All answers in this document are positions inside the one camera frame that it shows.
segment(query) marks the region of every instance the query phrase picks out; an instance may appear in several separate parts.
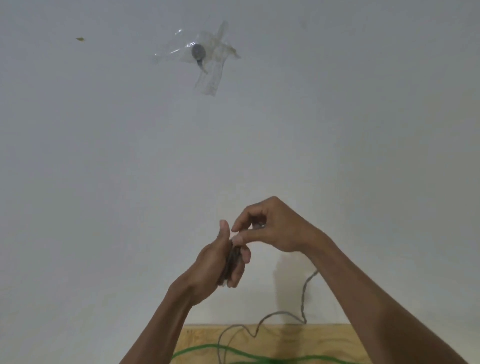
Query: hand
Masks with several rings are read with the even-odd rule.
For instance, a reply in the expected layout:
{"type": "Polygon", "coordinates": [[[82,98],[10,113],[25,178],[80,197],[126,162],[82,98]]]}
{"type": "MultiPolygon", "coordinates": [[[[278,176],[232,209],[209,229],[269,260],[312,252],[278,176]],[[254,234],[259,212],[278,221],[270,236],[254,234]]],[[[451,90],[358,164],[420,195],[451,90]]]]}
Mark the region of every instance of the hand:
{"type": "MultiPolygon", "coordinates": [[[[210,296],[218,287],[223,268],[227,263],[231,244],[230,229],[225,220],[220,221],[220,232],[217,238],[208,244],[198,254],[195,263],[179,277],[192,292],[192,304],[196,305],[210,296]]],[[[245,271],[245,264],[250,262],[250,250],[244,246],[241,249],[241,258],[227,282],[228,287],[236,287],[245,271]]]]}
{"type": "Polygon", "coordinates": [[[236,246],[264,242],[282,252],[302,252],[323,234],[278,197],[247,206],[235,220],[232,231],[239,232],[232,239],[236,246]],[[264,224],[264,227],[256,229],[257,224],[264,224]]]}

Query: left hand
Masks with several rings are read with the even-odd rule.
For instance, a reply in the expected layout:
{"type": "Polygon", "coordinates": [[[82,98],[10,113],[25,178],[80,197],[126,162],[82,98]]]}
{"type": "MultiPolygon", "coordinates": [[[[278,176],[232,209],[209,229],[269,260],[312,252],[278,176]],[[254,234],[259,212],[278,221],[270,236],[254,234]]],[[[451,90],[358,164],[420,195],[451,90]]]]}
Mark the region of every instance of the left hand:
{"type": "MultiPolygon", "coordinates": [[[[198,254],[195,263],[179,279],[192,290],[192,304],[196,305],[210,296],[218,287],[218,279],[227,263],[230,252],[230,228],[225,220],[220,221],[217,238],[198,254]]],[[[237,262],[228,287],[235,288],[245,271],[245,264],[250,262],[251,253],[247,246],[241,248],[241,258],[237,262]]]]}

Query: fingernail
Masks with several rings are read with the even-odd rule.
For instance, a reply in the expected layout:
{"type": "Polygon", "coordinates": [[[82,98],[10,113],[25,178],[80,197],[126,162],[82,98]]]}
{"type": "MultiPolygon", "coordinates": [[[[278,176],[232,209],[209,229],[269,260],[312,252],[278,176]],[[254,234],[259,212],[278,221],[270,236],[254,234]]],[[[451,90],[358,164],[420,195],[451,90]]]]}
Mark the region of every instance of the fingernail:
{"type": "Polygon", "coordinates": [[[235,245],[242,245],[243,238],[241,237],[241,235],[237,234],[232,238],[232,243],[234,243],[235,245]]]}

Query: finger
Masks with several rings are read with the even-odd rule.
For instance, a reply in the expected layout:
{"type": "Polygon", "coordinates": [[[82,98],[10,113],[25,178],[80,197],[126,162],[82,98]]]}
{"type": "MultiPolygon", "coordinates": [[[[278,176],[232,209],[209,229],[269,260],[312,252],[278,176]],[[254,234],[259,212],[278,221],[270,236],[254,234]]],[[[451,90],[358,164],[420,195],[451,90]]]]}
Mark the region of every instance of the finger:
{"type": "Polygon", "coordinates": [[[247,206],[233,223],[232,231],[238,232],[243,229],[248,229],[252,222],[257,221],[257,219],[265,220],[265,216],[266,210],[263,201],[247,206]]]}
{"type": "Polygon", "coordinates": [[[230,243],[230,228],[225,220],[220,220],[220,229],[218,236],[212,243],[212,246],[216,249],[221,249],[225,255],[228,255],[231,249],[230,243]]]}
{"type": "Polygon", "coordinates": [[[263,229],[250,229],[242,230],[232,238],[234,246],[241,246],[251,242],[264,242],[270,244],[270,232],[269,227],[263,229]]]}
{"type": "Polygon", "coordinates": [[[250,258],[252,257],[252,252],[250,251],[250,249],[246,245],[243,245],[240,248],[240,253],[241,253],[241,258],[242,258],[243,262],[245,264],[249,264],[250,263],[250,258]]]}
{"type": "Polygon", "coordinates": [[[232,275],[227,282],[227,287],[237,287],[240,282],[241,276],[243,276],[243,272],[245,272],[245,263],[241,259],[239,259],[239,261],[237,262],[237,266],[233,270],[232,275]]]}

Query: green cable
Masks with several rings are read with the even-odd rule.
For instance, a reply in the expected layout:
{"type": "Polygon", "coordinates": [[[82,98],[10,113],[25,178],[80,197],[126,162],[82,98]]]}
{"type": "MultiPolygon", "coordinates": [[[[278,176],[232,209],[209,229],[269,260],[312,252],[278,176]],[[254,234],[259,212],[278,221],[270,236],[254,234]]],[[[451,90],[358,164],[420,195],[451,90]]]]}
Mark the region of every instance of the green cable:
{"type": "Polygon", "coordinates": [[[172,360],[176,358],[177,356],[186,354],[188,352],[192,352],[195,350],[201,350],[201,349],[207,349],[207,348],[215,348],[215,349],[223,349],[228,352],[232,352],[236,355],[244,356],[249,359],[254,359],[254,362],[234,362],[230,364],[284,364],[284,363],[297,363],[297,362],[304,362],[307,360],[323,360],[325,362],[331,362],[331,363],[337,363],[337,364],[359,364],[355,362],[346,362],[337,358],[334,358],[333,356],[328,356],[328,355],[305,355],[301,356],[298,358],[288,358],[288,359],[275,359],[275,358],[269,358],[268,356],[259,356],[259,355],[253,355],[249,354],[247,352],[243,352],[241,350],[225,346],[225,345],[217,345],[217,344],[204,344],[204,345],[198,345],[198,346],[191,346],[189,348],[180,350],[172,355],[172,360]]]}

